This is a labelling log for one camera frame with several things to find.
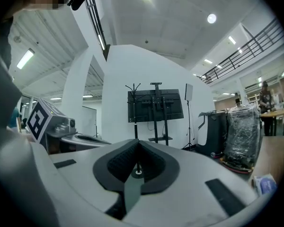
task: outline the balcony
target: balcony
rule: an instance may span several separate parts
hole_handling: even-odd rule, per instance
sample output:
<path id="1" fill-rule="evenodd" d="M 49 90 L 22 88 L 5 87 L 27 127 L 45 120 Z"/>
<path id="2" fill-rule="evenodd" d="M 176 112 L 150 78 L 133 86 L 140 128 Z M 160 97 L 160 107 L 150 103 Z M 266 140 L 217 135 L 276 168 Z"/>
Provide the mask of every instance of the balcony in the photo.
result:
<path id="1" fill-rule="evenodd" d="M 238 69 L 248 61 L 254 59 L 272 45 L 276 44 L 283 37 L 283 28 L 275 18 L 255 37 L 252 37 L 250 41 L 220 62 L 215 68 L 212 68 L 202 75 L 200 79 L 206 84 L 210 84 L 220 79 L 228 73 Z"/>

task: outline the black cable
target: black cable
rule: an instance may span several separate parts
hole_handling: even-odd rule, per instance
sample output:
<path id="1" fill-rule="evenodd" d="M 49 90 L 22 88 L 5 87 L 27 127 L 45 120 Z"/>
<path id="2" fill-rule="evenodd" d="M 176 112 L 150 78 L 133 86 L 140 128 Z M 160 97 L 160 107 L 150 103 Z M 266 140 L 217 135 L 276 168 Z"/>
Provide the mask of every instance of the black cable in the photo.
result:
<path id="1" fill-rule="evenodd" d="M 149 126 L 148 126 L 148 123 L 149 123 L 149 122 L 147 121 L 147 129 L 148 129 L 149 131 L 153 131 L 153 130 L 155 129 L 155 126 L 154 126 L 154 128 L 153 128 L 152 130 L 150 130 L 150 129 L 149 129 Z"/>

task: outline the tripod stand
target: tripod stand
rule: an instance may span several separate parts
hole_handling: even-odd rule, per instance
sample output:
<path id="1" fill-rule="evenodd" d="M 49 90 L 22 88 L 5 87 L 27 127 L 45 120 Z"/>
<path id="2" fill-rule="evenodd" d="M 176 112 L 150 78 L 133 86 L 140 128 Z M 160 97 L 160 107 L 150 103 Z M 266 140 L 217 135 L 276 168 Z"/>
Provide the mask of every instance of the tripod stand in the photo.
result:
<path id="1" fill-rule="evenodd" d="M 187 100 L 187 107 L 188 107 L 188 130 L 189 130 L 189 142 L 183 147 L 183 149 L 184 148 L 186 148 L 187 146 L 189 146 L 189 151 L 191 151 L 191 147 L 193 147 L 193 149 L 194 149 L 194 146 L 193 146 L 193 144 L 190 142 L 190 111 L 189 111 L 189 101 Z"/>

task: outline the person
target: person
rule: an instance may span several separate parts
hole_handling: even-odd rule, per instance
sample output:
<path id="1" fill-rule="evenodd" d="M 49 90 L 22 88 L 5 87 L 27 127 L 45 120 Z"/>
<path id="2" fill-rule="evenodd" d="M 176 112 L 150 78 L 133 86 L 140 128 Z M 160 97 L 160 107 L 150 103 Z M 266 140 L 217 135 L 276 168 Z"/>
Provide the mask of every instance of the person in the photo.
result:
<path id="1" fill-rule="evenodd" d="M 17 126 L 17 121 L 18 121 L 19 127 L 21 127 L 19 110 L 17 109 L 17 107 L 15 107 L 11 115 L 11 119 L 8 123 L 8 127 L 14 132 L 21 132 L 21 130 L 19 130 L 19 127 Z"/>
<path id="2" fill-rule="evenodd" d="M 9 0 L 2 5 L 2 11 L 5 11 L 5 15 L 0 17 L 0 69 L 4 69 L 12 80 L 12 76 L 8 73 L 11 64 L 11 46 L 9 44 L 9 33 L 13 23 L 13 17 L 15 13 L 24 9 L 36 10 L 36 9 L 58 9 L 66 4 L 69 0 Z M 12 112 L 12 118 L 10 119 L 7 129 L 17 131 L 17 121 L 21 127 L 19 118 L 19 111 L 15 108 Z M 34 141 L 33 137 L 29 134 L 23 135 L 28 138 L 29 141 Z"/>
<path id="3" fill-rule="evenodd" d="M 262 90 L 260 91 L 260 108 L 261 114 L 267 113 L 268 110 L 273 109 L 273 100 L 270 91 L 268 91 L 268 84 L 266 81 L 262 83 Z M 264 134 L 270 136 L 270 127 L 273 122 L 271 117 L 261 117 L 264 122 Z"/>

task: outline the black monitor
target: black monitor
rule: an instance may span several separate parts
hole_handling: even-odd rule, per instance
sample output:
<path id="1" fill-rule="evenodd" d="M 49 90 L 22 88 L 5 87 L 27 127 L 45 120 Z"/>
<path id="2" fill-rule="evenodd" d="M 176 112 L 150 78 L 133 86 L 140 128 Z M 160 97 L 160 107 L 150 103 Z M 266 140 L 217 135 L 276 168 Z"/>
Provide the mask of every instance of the black monitor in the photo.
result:
<path id="1" fill-rule="evenodd" d="M 134 122 L 133 118 L 133 97 L 132 92 L 128 92 L 128 122 Z M 164 111 L 161 98 L 165 98 L 167 108 L 167 120 L 183 119 L 183 109 L 181 98 L 178 89 L 159 90 L 159 97 L 156 95 L 156 90 L 136 91 L 136 119 L 137 122 L 151 122 L 153 120 L 152 102 L 151 99 L 156 99 L 156 121 L 164 120 Z"/>

